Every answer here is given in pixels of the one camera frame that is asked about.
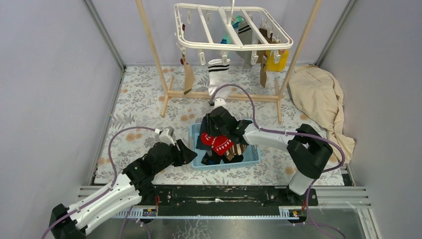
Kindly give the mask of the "navy blue sock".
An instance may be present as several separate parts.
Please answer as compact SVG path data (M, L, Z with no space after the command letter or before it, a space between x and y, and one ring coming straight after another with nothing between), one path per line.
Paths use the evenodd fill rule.
M208 135L207 126L201 124L199 136L197 137L196 149L200 150L211 150L213 143L215 142L215 136Z

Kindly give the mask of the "red white dotted sock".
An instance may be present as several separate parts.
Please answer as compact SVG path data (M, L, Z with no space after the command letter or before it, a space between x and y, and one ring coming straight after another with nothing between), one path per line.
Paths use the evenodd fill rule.
M233 145L234 142L232 142L229 138L224 135L220 135L215 137L212 150L218 155L224 155L225 152Z

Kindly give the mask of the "brown white striped sock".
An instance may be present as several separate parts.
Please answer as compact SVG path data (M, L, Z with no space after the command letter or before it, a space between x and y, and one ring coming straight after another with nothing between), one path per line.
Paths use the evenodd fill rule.
M246 149L246 144L234 144L225 152L225 157L228 162L241 162Z

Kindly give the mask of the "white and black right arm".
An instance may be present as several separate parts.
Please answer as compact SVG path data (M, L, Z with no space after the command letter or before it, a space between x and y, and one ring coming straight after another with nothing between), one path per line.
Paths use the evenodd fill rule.
M285 192L287 202L292 205L305 199L309 186L322 175L333 153L328 140L308 124L293 132L259 128L251 120L237 120L222 106L206 114L205 121L207 129L201 136L202 142L219 155L234 155L249 145L288 152L297 169Z

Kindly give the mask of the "yellow sock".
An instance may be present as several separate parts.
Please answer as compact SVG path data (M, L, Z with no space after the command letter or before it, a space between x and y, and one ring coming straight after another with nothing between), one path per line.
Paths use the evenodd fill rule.
M266 50L265 55L267 57L266 62L266 71L270 72L281 72L287 64L289 50L279 50L277 56L277 62L274 60L276 59L274 56L274 51Z

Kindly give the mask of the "white plastic clip hanger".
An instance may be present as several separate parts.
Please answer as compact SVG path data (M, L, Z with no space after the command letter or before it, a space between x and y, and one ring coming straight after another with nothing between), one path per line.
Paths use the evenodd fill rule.
M207 42L189 41L185 38L185 31L183 29L183 17L180 10L187 11L187 23L192 23L193 12L197 12L199 16L199 23L202 24ZM253 31L259 44L250 45L228 45L214 42L208 26L210 12L217 12L223 29L227 29L230 33L233 42L235 41L235 31L231 27L231 20L236 20L235 12L239 12L242 19L246 20ZM290 49L294 41L291 36L280 26L280 24L272 17L272 15L264 8L258 6L235 6L235 1L231 2L230 6L214 6L192 3L177 3L174 5L174 15L176 22L175 37L177 39L176 45L184 46L186 49L196 49L199 52L199 59L201 65L206 63L204 50L217 50L221 53L223 63L227 62L229 51L252 51L251 64L255 64L258 56L257 51L271 50L275 54L275 62L277 62L277 54L279 50ZM268 43L264 36L260 33L259 28L268 30L268 37L272 39L272 43Z

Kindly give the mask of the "brown tan sock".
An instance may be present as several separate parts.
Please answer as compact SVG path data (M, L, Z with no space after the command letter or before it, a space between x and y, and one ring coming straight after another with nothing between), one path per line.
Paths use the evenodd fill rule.
M268 30L259 28L260 33L264 36L268 43L272 43L272 39L268 37ZM260 85L261 87L266 87L267 82L267 50L258 51L258 63L260 63Z

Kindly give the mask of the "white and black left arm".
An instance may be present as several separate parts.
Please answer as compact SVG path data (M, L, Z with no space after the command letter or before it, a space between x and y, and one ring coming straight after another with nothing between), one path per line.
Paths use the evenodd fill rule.
M84 239L118 212L154 201L154 176L169 166L190 163L197 153L178 139L175 144L158 142L141 158L130 163L117 177L81 201L57 205L47 232L56 239Z

